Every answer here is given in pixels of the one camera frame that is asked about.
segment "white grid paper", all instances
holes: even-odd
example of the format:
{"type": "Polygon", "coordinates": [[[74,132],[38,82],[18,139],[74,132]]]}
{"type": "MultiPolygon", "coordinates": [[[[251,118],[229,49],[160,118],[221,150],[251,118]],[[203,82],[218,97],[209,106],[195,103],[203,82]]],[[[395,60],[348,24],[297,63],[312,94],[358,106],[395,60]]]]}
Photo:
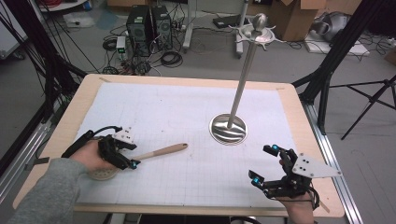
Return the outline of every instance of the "white grid paper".
{"type": "Polygon", "coordinates": [[[79,180],[78,203],[282,207],[250,184],[248,170],[280,179],[284,173],[264,145],[295,148],[277,91],[244,90],[236,115],[247,139],[224,146],[209,132],[216,115],[230,113],[235,89],[104,83],[78,136],[108,125],[131,126],[137,148],[129,158],[188,143],[185,150],[142,161],[107,181],[79,180]]]}

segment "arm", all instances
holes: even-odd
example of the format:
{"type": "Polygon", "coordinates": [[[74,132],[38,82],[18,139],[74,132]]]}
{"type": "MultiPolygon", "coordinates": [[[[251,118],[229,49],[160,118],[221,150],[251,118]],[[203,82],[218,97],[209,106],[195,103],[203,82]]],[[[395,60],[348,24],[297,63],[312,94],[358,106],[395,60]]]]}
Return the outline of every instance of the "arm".
{"type": "Polygon", "coordinates": [[[8,223],[72,223],[78,198],[78,177],[113,166],[98,154],[97,141],[90,141],[70,159],[53,159],[47,172],[26,194],[8,223]]]}
{"type": "Polygon", "coordinates": [[[288,211],[289,218],[295,224],[312,224],[314,223],[314,209],[312,208],[311,197],[308,193],[296,198],[276,198],[288,211]]]}

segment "circular metal base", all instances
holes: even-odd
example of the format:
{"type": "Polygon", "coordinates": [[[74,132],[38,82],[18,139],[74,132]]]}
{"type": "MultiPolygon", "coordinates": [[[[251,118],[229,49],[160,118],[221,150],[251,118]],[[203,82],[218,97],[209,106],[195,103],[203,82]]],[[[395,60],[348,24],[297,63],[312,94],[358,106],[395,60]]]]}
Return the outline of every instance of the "circular metal base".
{"type": "Polygon", "coordinates": [[[223,145],[238,145],[248,136],[248,127],[244,121],[237,116],[233,119],[231,128],[227,128],[230,114],[215,116],[209,123],[209,131],[213,138],[223,145]]]}

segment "tripod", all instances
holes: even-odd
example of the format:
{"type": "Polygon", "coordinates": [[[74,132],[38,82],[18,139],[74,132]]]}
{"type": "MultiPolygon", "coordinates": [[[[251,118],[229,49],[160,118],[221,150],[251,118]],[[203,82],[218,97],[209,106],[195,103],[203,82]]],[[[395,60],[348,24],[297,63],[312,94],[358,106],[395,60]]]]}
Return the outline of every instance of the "tripod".
{"type": "Polygon", "coordinates": [[[352,131],[352,129],[358,124],[358,122],[363,118],[363,116],[369,111],[369,109],[375,104],[375,103],[380,103],[381,105],[385,105],[387,107],[390,107],[394,110],[396,110],[396,91],[395,91],[395,80],[396,80],[396,75],[391,78],[390,80],[384,79],[382,81],[375,81],[375,82],[362,82],[362,83],[355,83],[355,84],[346,84],[346,85],[339,85],[339,86],[330,86],[330,88],[337,88],[337,87],[348,87],[352,89],[353,91],[367,97],[369,99],[369,105],[364,109],[364,111],[361,113],[361,115],[358,117],[358,119],[355,121],[355,123],[352,124],[352,126],[348,129],[348,131],[344,134],[344,136],[341,138],[341,140],[344,140],[347,135],[352,131]],[[359,91],[355,88],[354,86],[362,86],[362,85],[371,85],[371,84],[379,84],[383,83],[384,86],[379,89],[373,96],[366,94],[362,91],[359,91]],[[389,88],[391,87],[392,89],[392,95],[393,95],[393,103],[394,105],[389,105],[383,101],[378,100],[379,97],[389,88]]]}

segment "cardboard box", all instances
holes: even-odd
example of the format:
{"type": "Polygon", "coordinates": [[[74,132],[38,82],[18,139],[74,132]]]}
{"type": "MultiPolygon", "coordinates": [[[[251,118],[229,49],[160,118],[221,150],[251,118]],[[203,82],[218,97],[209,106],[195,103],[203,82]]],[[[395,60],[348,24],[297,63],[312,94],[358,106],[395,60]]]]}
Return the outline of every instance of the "cardboard box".
{"type": "Polygon", "coordinates": [[[326,7],[326,0],[274,0],[269,22],[276,26],[276,37],[285,41],[302,41],[308,34],[318,10],[326,7]]]}
{"type": "Polygon", "coordinates": [[[151,0],[107,0],[110,7],[131,7],[133,5],[150,5],[151,0]]]}
{"type": "Polygon", "coordinates": [[[388,52],[388,54],[385,56],[385,60],[396,65],[396,47],[388,52]]]}
{"type": "Polygon", "coordinates": [[[353,15],[356,8],[358,8],[361,0],[327,0],[326,7],[318,11],[320,16],[323,12],[344,12],[348,15],[353,15]]]}

